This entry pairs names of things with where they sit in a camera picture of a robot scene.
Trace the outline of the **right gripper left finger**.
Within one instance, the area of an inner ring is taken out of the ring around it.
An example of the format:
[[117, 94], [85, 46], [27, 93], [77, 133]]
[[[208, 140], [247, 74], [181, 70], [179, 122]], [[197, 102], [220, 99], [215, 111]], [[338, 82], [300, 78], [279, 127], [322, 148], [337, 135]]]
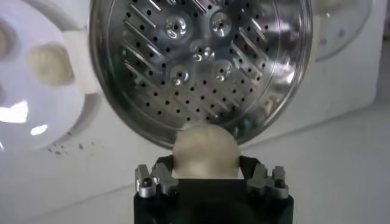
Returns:
[[172, 176], [174, 168], [172, 155], [159, 157], [152, 170], [147, 165], [140, 164], [135, 169], [135, 191], [141, 198], [151, 198], [161, 193], [174, 197], [177, 193], [179, 180]]

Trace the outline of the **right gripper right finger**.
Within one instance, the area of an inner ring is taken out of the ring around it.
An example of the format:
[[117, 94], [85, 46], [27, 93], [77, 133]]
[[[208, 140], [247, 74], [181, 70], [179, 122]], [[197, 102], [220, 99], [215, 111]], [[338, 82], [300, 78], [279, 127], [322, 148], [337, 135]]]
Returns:
[[255, 191], [261, 196], [268, 195], [276, 199], [289, 197], [284, 167], [275, 166], [271, 176], [269, 176], [268, 169], [264, 164], [260, 163], [258, 159], [248, 156], [239, 157], [239, 167], [250, 192]]

